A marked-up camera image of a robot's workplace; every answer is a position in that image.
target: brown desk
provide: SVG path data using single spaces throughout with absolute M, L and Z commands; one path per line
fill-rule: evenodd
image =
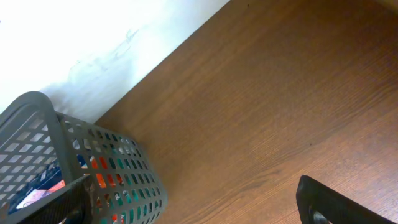
M 398 15 L 232 0 L 98 124 L 147 148 L 159 223 L 299 223 L 303 174 L 398 222 Z

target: wooden surface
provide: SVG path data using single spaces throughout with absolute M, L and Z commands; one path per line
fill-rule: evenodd
M 398 16 L 232 0 L 98 124 L 143 144 L 158 223 L 299 223 L 310 175 L 398 222 Z

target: gray plastic basket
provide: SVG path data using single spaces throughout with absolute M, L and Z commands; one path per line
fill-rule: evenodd
M 0 205 L 54 164 L 66 184 L 86 174 L 96 180 L 93 223 L 154 223 L 165 210 L 164 186 L 135 141 L 55 112 L 42 93 L 25 93 L 0 116 Z

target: black object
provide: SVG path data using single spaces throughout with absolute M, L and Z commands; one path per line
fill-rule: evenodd
M 301 176 L 296 199 L 303 224 L 394 224 L 309 176 Z
M 11 214 L 0 224 L 89 224 L 92 222 L 90 190 L 93 178 L 80 177 L 60 190 L 24 208 L 24 212 Z

